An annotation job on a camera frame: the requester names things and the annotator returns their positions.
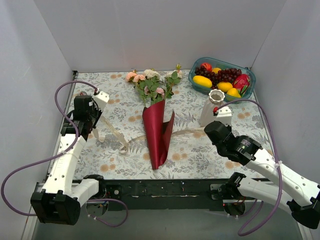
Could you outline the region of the cream ribbon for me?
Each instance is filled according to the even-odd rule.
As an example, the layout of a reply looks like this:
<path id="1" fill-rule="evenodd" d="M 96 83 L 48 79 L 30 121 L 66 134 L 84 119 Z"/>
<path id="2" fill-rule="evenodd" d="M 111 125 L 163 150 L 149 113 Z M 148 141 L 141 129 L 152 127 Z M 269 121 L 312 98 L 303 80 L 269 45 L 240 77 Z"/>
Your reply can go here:
<path id="1" fill-rule="evenodd" d="M 118 152 L 122 155 L 126 154 L 129 151 L 131 142 L 147 139 L 146 135 L 141 135 L 131 139 L 130 141 L 126 141 L 124 135 L 121 132 L 119 132 L 117 129 L 115 129 L 113 125 L 104 116 L 101 116 L 99 121 L 104 123 L 106 127 L 110 130 L 110 132 L 115 136 L 115 138 L 120 142 L 120 148 L 118 149 Z M 190 128 L 190 129 L 187 128 L 183 130 L 178 130 L 178 131 L 172 132 L 171 136 L 176 137 L 180 135 L 193 134 L 193 133 L 197 133 L 197 134 L 204 133 L 204 127 Z"/>

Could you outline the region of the peach rose stem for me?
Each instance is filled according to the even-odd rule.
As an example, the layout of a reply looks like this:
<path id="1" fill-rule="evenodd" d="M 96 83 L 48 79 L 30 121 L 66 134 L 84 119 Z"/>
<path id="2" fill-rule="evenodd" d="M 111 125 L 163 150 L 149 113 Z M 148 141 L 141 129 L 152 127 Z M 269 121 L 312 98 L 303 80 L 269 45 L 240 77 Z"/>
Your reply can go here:
<path id="1" fill-rule="evenodd" d="M 133 88 L 137 92 L 138 97 L 142 100 L 143 105 L 146 106 L 147 95 L 149 94 L 149 89 L 146 85 L 147 77 L 144 74 L 139 74 L 136 70 L 134 70 L 126 75 L 125 80 L 128 83 L 133 84 Z"/>

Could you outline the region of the dark red wrapping paper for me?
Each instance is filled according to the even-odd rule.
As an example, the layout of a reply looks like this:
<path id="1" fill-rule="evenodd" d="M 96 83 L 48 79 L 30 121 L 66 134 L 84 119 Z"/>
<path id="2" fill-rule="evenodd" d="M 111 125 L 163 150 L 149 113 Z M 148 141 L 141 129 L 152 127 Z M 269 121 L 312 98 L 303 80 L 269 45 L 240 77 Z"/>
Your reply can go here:
<path id="1" fill-rule="evenodd" d="M 164 122 L 165 105 L 166 101 L 162 100 L 150 107 L 145 107 L 142 113 L 153 170 L 158 170 L 166 162 L 173 133 L 175 112 L 171 113 L 169 121 Z"/>

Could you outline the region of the pink rose stem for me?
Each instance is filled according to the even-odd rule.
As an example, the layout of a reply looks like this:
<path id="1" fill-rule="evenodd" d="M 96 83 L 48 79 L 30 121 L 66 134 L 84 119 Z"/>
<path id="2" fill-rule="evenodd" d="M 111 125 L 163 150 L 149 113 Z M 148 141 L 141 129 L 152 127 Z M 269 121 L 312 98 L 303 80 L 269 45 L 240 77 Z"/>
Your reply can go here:
<path id="1" fill-rule="evenodd" d="M 165 90 L 162 87 L 157 87 L 155 90 L 150 90 L 147 86 L 145 86 L 142 97 L 145 105 L 148 102 L 148 104 L 151 106 L 165 99 Z"/>

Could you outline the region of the rose bud stem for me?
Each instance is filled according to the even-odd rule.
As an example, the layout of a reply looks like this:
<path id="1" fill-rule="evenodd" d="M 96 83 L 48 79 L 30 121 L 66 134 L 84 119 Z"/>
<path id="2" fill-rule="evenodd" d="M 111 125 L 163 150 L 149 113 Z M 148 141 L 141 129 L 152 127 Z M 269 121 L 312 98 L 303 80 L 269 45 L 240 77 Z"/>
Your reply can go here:
<path id="1" fill-rule="evenodd" d="M 164 99 L 171 99 L 174 95 L 173 93 L 173 86 L 177 85 L 181 82 L 183 77 L 183 73 L 181 71 L 181 65 L 178 63 L 175 66 L 175 70 L 169 72 L 165 77 L 165 92 L 164 92 Z"/>

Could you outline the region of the white rose stem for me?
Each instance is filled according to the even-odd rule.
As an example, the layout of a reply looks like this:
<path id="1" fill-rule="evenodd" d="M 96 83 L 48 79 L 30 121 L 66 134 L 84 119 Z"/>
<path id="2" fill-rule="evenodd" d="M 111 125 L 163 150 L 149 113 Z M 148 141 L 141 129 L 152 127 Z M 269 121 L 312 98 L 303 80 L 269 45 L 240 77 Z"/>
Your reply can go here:
<path id="1" fill-rule="evenodd" d="M 156 88 L 160 87 L 160 74 L 153 70 L 153 69 L 146 69 L 143 74 L 147 77 L 145 81 L 146 86 L 151 90 L 154 91 Z"/>

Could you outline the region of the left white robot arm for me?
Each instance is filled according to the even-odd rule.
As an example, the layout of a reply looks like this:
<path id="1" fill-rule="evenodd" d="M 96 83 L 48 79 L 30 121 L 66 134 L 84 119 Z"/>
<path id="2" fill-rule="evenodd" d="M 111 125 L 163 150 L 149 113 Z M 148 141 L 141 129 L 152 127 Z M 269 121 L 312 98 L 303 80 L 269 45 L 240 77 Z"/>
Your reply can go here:
<path id="1" fill-rule="evenodd" d="M 59 157 L 54 160 L 49 176 L 39 192 L 34 192 L 30 203 L 41 223 L 75 225 L 81 207 L 90 199 L 106 196 L 103 176 L 87 175 L 73 186 L 76 165 L 90 133 L 98 136 L 96 125 L 109 101 L 103 91 L 74 98 L 74 109 L 67 114 L 61 129 Z"/>

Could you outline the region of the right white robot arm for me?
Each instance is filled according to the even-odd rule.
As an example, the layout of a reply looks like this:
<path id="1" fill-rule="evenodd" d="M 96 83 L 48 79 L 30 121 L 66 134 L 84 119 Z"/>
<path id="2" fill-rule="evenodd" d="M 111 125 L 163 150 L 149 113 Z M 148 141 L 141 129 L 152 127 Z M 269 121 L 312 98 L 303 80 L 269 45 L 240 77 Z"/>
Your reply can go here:
<path id="1" fill-rule="evenodd" d="M 252 138 L 234 136 L 231 127 L 219 121 L 209 123 L 205 134 L 216 147 L 217 153 L 230 161 L 251 169 L 273 184 L 253 180 L 235 172 L 224 185 L 232 199 L 250 197 L 281 208 L 301 225 L 317 229 L 320 223 L 320 185 L 311 181 L 285 164 Z"/>

